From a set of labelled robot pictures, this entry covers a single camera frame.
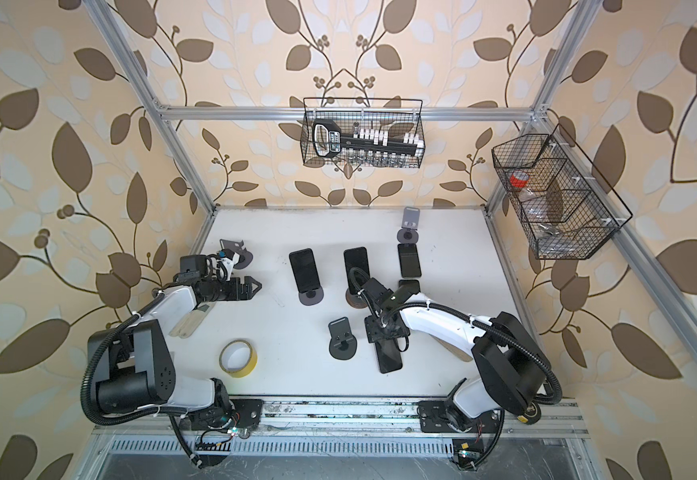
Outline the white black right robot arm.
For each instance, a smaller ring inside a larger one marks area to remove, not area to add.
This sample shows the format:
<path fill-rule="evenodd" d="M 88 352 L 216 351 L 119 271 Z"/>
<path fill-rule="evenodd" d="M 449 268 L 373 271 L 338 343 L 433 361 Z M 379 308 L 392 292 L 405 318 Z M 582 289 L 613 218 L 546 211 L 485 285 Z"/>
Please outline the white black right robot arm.
<path fill-rule="evenodd" d="M 432 301 L 413 282 L 392 291 L 358 267 L 348 270 L 348 282 L 369 310 L 365 333 L 375 346 L 381 372 L 400 370 L 404 350 L 398 341 L 408 342 L 414 331 L 473 359 L 477 375 L 461 380 L 443 402 L 440 417 L 452 429 L 466 431 L 492 411 L 534 422 L 540 406 L 562 400 L 550 361 L 515 316 L 466 314 Z"/>

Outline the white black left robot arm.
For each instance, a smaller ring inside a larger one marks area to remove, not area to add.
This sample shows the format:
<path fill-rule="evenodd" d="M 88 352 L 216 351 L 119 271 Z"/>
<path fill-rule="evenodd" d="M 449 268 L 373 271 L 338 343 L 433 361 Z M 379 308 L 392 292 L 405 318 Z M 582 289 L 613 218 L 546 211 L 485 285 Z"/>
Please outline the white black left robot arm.
<path fill-rule="evenodd" d="M 92 334 L 80 386 L 86 418 L 99 426 L 167 415 L 186 418 L 194 430 L 258 427 L 262 401 L 232 401 L 222 380 L 178 374 L 164 337 L 202 305 L 254 298 L 262 284 L 234 276 L 252 259 L 244 249 L 184 256 L 178 274 L 154 292 L 146 307 L 122 324 Z"/>

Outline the black smartphone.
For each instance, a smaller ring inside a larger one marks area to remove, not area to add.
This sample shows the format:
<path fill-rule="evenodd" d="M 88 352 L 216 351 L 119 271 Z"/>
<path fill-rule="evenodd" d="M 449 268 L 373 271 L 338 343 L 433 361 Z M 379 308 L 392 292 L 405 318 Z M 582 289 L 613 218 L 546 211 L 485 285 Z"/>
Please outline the black smartphone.
<path fill-rule="evenodd" d="M 401 352 L 395 339 L 380 339 L 374 346 L 381 374 L 396 372 L 403 367 Z"/>
<path fill-rule="evenodd" d="M 306 294 L 322 287 L 318 268 L 316 268 L 316 258 L 310 248 L 290 252 L 288 258 L 290 258 L 290 266 L 292 266 L 299 294 Z"/>
<path fill-rule="evenodd" d="M 416 279 L 422 276 L 416 244 L 398 244 L 397 254 L 402 278 Z"/>
<path fill-rule="evenodd" d="M 370 278 L 366 248 L 356 247 L 344 251 L 344 266 L 349 292 L 355 295 Z"/>

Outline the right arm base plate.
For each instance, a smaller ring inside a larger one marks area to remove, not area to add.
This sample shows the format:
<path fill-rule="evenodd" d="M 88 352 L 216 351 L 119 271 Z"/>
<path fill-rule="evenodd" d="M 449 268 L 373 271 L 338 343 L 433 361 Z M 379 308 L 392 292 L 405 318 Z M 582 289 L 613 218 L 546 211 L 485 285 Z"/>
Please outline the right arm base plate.
<path fill-rule="evenodd" d="M 487 410 L 476 418 L 470 418 L 452 402 L 424 400 L 418 402 L 416 413 L 423 433 L 476 435 L 496 432 L 501 411 Z"/>

